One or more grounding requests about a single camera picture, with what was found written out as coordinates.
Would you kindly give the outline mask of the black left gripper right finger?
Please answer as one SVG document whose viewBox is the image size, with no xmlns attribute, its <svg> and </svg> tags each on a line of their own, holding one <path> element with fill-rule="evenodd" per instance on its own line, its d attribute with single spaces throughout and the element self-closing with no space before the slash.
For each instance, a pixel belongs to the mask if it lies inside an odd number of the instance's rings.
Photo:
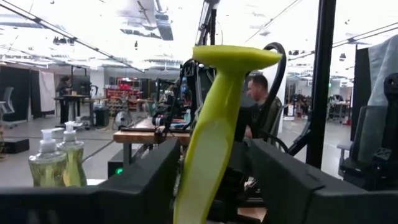
<svg viewBox="0 0 398 224">
<path fill-rule="evenodd" d="M 367 191 L 283 153 L 261 139 L 249 160 L 267 223 L 397 224 L 397 192 Z"/>
</svg>

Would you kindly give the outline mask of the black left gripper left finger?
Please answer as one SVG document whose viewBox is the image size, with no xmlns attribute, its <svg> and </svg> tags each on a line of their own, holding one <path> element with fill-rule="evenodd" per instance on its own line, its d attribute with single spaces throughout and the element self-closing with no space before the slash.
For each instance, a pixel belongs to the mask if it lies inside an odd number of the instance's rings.
<svg viewBox="0 0 398 224">
<path fill-rule="evenodd" d="M 99 185 L 1 189 L 1 223 L 167 223 L 179 158 L 173 138 Z"/>
</svg>

